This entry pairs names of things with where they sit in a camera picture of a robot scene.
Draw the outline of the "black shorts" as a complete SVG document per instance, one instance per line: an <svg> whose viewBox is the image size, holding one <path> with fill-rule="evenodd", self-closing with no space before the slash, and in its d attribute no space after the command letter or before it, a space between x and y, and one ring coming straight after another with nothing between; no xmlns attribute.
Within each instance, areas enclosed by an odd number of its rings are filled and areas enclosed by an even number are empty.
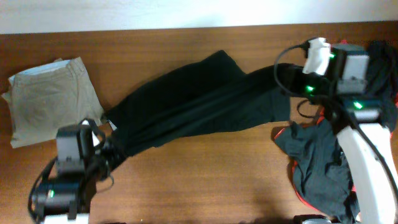
<svg viewBox="0 0 398 224"><path fill-rule="evenodd" d="M290 98L274 80L289 63L249 74L223 50L152 80L105 112L129 156L174 139L288 121Z"/></svg>

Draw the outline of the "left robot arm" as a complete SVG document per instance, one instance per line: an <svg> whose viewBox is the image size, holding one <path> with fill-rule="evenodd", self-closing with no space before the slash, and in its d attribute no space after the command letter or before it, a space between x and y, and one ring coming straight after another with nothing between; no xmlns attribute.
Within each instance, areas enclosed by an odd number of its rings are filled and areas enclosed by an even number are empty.
<svg viewBox="0 0 398 224"><path fill-rule="evenodd" d="M89 223L98 182L111 179L126 155L95 124L57 131L57 156L42 170L28 197L34 223Z"/></svg>

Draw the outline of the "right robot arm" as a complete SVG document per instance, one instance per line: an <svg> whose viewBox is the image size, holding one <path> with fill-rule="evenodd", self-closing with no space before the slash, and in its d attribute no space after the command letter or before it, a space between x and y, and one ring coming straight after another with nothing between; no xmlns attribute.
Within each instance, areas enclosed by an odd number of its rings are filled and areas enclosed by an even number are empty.
<svg viewBox="0 0 398 224"><path fill-rule="evenodd" d="M397 171L392 158L390 102L369 94L371 57L352 44L328 44L323 38L297 46L306 62L284 90L322 105L336 129L358 197L361 223L395 223Z"/></svg>

